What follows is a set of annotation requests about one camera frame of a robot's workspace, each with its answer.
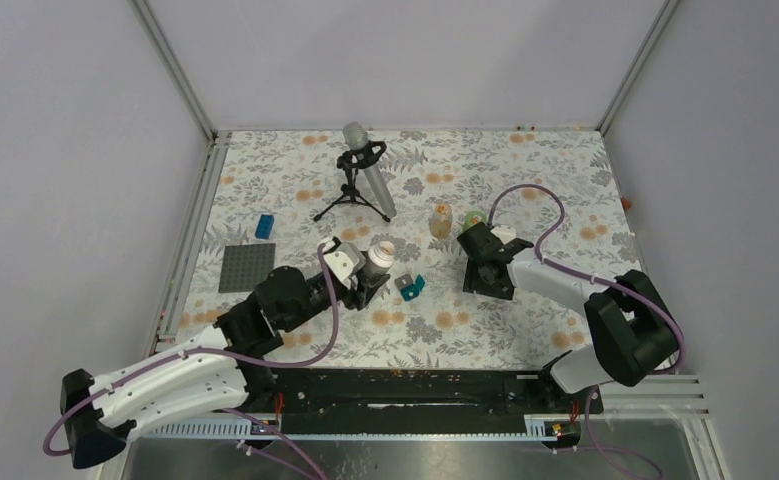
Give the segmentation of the white cap pill bottle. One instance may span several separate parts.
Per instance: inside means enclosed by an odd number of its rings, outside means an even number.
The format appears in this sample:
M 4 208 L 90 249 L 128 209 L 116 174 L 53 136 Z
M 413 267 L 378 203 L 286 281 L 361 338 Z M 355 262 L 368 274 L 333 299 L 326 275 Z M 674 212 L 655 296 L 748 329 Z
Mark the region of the white cap pill bottle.
M 366 252 L 365 269 L 371 274 L 384 274 L 394 264 L 396 248 L 390 241 L 379 241 L 372 245 Z

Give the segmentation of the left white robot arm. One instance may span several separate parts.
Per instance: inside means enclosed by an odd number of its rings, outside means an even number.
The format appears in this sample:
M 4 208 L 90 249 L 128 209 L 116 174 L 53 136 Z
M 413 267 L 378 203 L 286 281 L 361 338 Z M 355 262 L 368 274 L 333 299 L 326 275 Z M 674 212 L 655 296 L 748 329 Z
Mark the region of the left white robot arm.
M 324 311 L 339 325 L 339 309 L 362 310 L 389 280 L 385 269 L 353 270 L 344 262 L 306 278 L 278 267 L 249 296 L 188 340 L 122 369 L 93 375 L 84 369 L 62 379 L 59 423 L 74 469 L 103 464 L 142 435 L 213 410 L 261 411 L 274 401 L 279 361 L 266 355 L 282 335 Z

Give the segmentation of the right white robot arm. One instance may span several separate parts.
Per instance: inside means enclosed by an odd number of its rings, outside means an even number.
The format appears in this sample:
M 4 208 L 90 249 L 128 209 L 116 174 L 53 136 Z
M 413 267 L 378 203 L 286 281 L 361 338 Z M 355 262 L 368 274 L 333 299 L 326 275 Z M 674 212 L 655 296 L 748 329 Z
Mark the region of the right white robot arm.
M 502 241 L 478 223 L 461 233 L 468 257 L 463 289 L 510 300 L 518 290 L 553 300 L 587 321 L 591 343 L 551 361 L 538 386 L 540 402 L 562 412 L 588 387 L 615 382 L 633 387 L 682 347 L 682 333 L 651 280 L 630 270 L 613 280 L 592 276 L 543 256 L 523 239 Z

